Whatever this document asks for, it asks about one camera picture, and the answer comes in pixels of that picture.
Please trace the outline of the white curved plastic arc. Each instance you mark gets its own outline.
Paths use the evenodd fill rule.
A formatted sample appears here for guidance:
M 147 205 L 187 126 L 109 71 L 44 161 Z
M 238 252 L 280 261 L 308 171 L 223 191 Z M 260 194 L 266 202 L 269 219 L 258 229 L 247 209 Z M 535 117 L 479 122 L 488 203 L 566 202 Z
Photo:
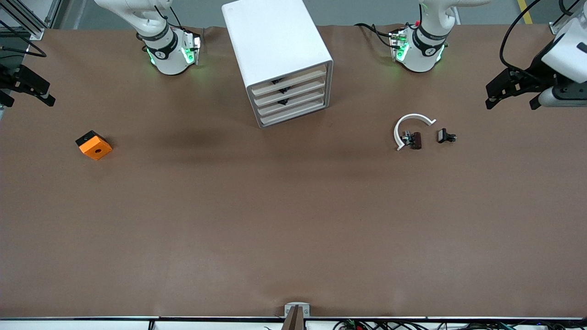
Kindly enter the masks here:
M 404 142 L 404 140 L 402 139 L 402 137 L 399 134 L 400 124 L 403 123 L 404 121 L 411 120 L 411 119 L 415 119 L 415 120 L 424 122 L 428 126 L 434 125 L 434 123 L 436 123 L 436 121 L 437 121 L 436 119 L 430 119 L 425 115 L 417 114 L 417 113 L 403 115 L 400 119 L 398 119 L 398 121 L 396 121 L 394 129 L 393 129 L 393 138 L 395 140 L 395 143 L 397 144 L 397 148 L 396 148 L 397 151 L 401 150 L 402 148 L 404 148 L 404 146 L 406 146 L 406 143 Z

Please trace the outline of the aluminium frame post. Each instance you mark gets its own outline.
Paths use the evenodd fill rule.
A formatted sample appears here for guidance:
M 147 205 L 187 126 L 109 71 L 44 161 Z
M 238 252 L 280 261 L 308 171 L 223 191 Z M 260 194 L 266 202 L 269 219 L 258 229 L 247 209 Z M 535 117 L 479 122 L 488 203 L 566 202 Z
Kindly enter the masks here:
M 577 6 L 582 0 L 570 0 L 572 4 L 566 6 L 566 0 L 558 0 L 558 8 L 560 10 L 560 16 L 554 21 L 549 22 L 549 29 L 553 35 L 556 35 L 563 26 L 571 19 L 575 13 L 575 6 Z
M 0 0 L 0 22 L 16 32 L 41 40 L 52 28 L 63 0 Z

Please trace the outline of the brown table mat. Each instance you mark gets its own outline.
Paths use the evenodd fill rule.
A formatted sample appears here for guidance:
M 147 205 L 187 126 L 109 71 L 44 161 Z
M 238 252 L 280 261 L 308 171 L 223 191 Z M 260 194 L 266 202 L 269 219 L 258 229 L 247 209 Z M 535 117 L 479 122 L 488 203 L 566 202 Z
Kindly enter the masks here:
M 0 317 L 587 317 L 587 109 L 487 110 L 505 30 L 456 27 L 413 74 L 320 27 L 330 106 L 266 129 L 224 28 L 177 77 L 131 31 L 46 32 L 25 65 L 55 106 L 0 120 Z M 397 151 L 413 113 L 437 121 Z

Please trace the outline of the dark brown switch component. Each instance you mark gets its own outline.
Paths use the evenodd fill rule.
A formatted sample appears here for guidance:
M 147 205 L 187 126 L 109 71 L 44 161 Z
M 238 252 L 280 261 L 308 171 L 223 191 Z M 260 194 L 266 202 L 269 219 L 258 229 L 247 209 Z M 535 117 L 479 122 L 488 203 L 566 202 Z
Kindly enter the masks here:
M 420 150 L 422 148 L 422 140 L 420 132 L 411 133 L 408 130 L 404 131 L 401 136 L 402 142 L 406 147 L 411 149 Z

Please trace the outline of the orange box with black base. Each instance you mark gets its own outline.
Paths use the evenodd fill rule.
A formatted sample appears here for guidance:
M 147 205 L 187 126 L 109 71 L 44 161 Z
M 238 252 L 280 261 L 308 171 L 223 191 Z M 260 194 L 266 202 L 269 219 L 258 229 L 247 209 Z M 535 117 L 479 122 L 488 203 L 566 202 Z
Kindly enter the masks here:
M 100 160 L 113 150 L 109 142 L 94 130 L 76 139 L 75 143 L 80 152 L 93 160 Z

